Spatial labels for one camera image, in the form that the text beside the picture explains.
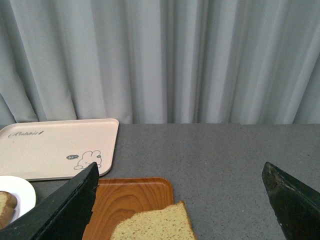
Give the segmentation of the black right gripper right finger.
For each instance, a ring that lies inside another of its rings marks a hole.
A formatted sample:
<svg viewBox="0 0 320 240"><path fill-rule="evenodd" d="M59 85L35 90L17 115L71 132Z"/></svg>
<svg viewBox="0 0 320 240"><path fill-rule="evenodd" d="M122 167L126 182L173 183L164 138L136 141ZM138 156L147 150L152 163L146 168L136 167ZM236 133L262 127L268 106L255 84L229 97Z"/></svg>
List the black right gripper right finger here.
<svg viewBox="0 0 320 240"><path fill-rule="evenodd" d="M287 240L320 238L320 193L270 162L262 180L269 203Z"/></svg>

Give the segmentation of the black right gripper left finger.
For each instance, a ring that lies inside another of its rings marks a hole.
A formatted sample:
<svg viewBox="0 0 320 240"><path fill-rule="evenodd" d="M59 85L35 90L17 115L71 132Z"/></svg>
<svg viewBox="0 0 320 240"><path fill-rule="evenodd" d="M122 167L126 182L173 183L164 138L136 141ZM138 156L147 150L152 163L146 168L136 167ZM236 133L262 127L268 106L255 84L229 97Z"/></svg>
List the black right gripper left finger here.
<svg viewBox="0 0 320 240"><path fill-rule="evenodd" d="M79 172L22 217L0 231L2 240L81 240L92 217L99 171Z"/></svg>

